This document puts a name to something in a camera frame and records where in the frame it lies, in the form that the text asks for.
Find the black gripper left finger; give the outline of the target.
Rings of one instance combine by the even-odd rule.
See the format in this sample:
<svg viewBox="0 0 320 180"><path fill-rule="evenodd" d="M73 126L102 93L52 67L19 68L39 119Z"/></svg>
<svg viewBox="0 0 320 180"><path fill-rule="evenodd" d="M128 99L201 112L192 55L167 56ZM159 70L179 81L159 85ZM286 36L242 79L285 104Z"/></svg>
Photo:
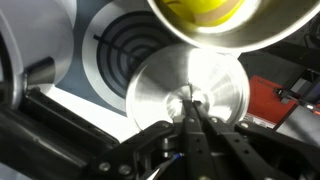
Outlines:
<svg viewBox="0 0 320 180"><path fill-rule="evenodd" d="M185 110L183 141L189 180L213 180L209 147L206 135L190 100L182 101Z"/></svg>

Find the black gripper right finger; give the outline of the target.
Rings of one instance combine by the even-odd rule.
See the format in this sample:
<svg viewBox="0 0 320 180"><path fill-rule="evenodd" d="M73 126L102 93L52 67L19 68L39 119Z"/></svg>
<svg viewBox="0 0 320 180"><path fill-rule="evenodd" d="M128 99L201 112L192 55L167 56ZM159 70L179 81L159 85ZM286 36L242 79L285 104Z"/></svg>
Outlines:
<svg viewBox="0 0 320 180"><path fill-rule="evenodd" d="M205 130L212 163L207 165L212 180L286 180L287 176L271 167L253 147L227 124L210 117L201 102L193 108Z"/></svg>

